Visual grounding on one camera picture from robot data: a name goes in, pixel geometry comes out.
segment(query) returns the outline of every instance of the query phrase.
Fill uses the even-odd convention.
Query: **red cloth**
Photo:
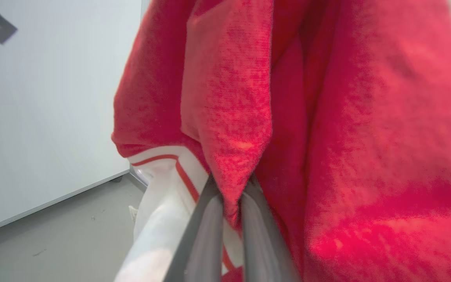
[[[114,109],[122,156],[187,146],[233,224],[255,171],[304,281],[451,281],[445,0],[153,0]]]

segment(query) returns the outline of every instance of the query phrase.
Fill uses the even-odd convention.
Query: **white fabric with red stripe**
[[[170,266],[208,173],[184,146],[152,148],[128,160],[149,186],[137,213],[133,246],[115,282],[159,282]],[[243,264],[243,245],[225,220],[223,238],[224,274]]]

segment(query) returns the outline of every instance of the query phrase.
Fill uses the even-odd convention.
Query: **white board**
[[[0,224],[129,169],[113,96],[141,0],[0,0]]]

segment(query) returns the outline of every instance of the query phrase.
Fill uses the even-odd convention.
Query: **red trim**
[[[180,178],[182,178],[182,181],[184,182],[186,188],[188,188],[189,194],[191,194],[191,197],[193,197],[194,202],[196,203],[199,198],[199,193],[196,190],[196,187],[193,184],[193,181],[189,178],[188,174],[182,167],[182,165],[179,163],[179,156],[177,155],[157,155],[156,157],[150,157],[149,159],[145,159],[141,162],[132,164],[133,166],[141,166],[153,161],[157,161],[158,159],[175,159],[177,163],[175,164],[175,168],[177,169],[177,173],[179,174]],[[231,261],[231,258],[229,258],[229,254],[227,253],[226,246],[222,245],[222,262],[224,263],[225,267],[227,268],[227,271],[231,271],[235,269],[233,262]]]
[[[145,159],[141,162],[134,163],[132,166],[141,166],[150,162],[157,161],[158,159],[175,159],[176,161],[179,160],[179,156],[177,155],[157,155],[156,157],[150,157],[149,159]]]

